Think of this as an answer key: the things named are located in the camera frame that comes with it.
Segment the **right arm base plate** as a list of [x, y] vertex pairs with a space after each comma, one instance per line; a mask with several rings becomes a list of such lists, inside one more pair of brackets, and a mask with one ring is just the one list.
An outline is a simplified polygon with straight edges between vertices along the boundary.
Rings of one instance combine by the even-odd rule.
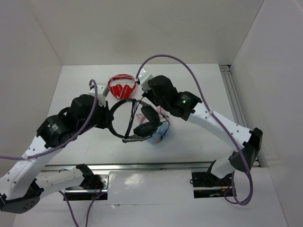
[[189, 180], [193, 186], [194, 198], [232, 197], [232, 174], [223, 179], [209, 175], [207, 172], [192, 172]]

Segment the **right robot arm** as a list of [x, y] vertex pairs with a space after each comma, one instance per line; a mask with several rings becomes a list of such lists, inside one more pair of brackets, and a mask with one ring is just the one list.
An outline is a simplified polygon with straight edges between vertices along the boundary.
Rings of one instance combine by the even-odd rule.
[[137, 83], [144, 97], [155, 106], [160, 106], [175, 117], [198, 125], [232, 148], [225, 158], [215, 160], [208, 169], [207, 181], [218, 185], [223, 178], [238, 170], [248, 173], [261, 148], [263, 131], [259, 128], [243, 127], [223, 115], [208, 109], [199, 97], [190, 92], [178, 92], [168, 77], [154, 77], [143, 71]]

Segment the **black headset with microphone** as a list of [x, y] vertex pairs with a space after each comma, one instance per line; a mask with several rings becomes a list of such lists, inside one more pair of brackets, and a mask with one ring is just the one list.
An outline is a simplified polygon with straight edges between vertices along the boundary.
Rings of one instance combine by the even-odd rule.
[[130, 120], [129, 120], [128, 127], [126, 129], [125, 134], [121, 135], [121, 134], [117, 133], [113, 127], [113, 122], [110, 124], [109, 131], [114, 136], [120, 138], [123, 143], [145, 141], [145, 140], [149, 139], [150, 137], [139, 137], [139, 136], [135, 135], [133, 130], [139, 125], [139, 121], [138, 121], [138, 118], [136, 115], [141, 113], [141, 108], [144, 106], [147, 106], [147, 107], [152, 107], [152, 106], [142, 100], [138, 100], [138, 99], [134, 99], [134, 98], [127, 98], [127, 99], [120, 100], [116, 104], [114, 104], [112, 106], [112, 108], [110, 109], [111, 114], [114, 116], [115, 111], [118, 110], [118, 108], [120, 106], [122, 106], [123, 104], [126, 104], [126, 103], [131, 103], [132, 109], [131, 109]]

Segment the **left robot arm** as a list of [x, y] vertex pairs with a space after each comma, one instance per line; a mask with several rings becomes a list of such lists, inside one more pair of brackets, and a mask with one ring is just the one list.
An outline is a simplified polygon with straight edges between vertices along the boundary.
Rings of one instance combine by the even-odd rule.
[[30, 147], [0, 179], [0, 210], [22, 214], [42, 198], [68, 187], [99, 189], [103, 185], [86, 164], [39, 177], [48, 162], [68, 143], [91, 128], [104, 129], [109, 120], [105, 95], [81, 95], [70, 107], [47, 117], [38, 128]]

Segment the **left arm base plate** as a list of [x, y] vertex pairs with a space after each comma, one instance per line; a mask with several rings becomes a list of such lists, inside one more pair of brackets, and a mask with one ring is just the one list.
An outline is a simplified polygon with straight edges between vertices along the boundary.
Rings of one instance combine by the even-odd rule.
[[68, 187], [63, 190], [64, 195], [69, 201], [91, 201], [95, 199], [98, 201], [105, 201], [108, 198], [108, 186], [109, 186], [109, 171], [93, 171], [95, 175], [95, 181], [89, 186], [74, 186]]

